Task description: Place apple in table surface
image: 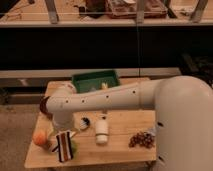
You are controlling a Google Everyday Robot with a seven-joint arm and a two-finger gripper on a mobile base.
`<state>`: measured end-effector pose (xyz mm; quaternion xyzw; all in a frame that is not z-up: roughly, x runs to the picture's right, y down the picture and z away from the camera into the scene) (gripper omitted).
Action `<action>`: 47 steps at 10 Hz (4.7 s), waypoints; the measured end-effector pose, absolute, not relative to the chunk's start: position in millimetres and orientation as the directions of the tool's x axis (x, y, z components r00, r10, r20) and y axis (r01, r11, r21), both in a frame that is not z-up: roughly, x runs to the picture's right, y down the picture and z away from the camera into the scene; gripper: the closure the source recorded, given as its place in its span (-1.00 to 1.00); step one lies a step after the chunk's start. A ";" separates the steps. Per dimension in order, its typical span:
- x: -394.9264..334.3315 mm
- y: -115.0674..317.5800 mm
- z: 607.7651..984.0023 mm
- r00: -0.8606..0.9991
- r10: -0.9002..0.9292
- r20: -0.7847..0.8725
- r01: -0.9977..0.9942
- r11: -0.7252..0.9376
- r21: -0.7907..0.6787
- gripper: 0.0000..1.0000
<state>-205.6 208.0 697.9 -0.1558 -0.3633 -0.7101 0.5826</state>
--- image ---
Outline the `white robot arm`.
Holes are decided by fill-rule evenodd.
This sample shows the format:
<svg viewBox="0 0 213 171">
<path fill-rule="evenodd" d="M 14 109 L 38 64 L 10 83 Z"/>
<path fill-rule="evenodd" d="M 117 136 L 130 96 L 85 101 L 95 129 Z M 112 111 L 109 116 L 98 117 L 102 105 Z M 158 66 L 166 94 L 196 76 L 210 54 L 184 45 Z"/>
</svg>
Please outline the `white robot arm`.
<svg viewBox="0 0 213 171">
<path fill-rule="evenodd" d="M 68 127 L 75 112 L 153 110 L 154 171 L 213 171 L 213 88 L 192 76 L 176 76 L 78 93 L 71 83 L 42 100 L 54 127 Z"/>
</svg>

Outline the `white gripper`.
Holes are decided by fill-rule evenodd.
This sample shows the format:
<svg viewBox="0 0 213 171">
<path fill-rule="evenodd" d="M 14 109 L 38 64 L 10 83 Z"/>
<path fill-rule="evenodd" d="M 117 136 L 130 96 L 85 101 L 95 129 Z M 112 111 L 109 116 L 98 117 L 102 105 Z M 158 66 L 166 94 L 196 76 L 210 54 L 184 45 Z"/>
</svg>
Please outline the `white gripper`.
<svg viewBox="0 0 213 171">
<path fill-rule="evenodd" d="M 56 112 L 53 115 L 53 127 L 56 131 L 72 130 L 74 128 L 74 116 L 70 112 Z"/>
</svg>

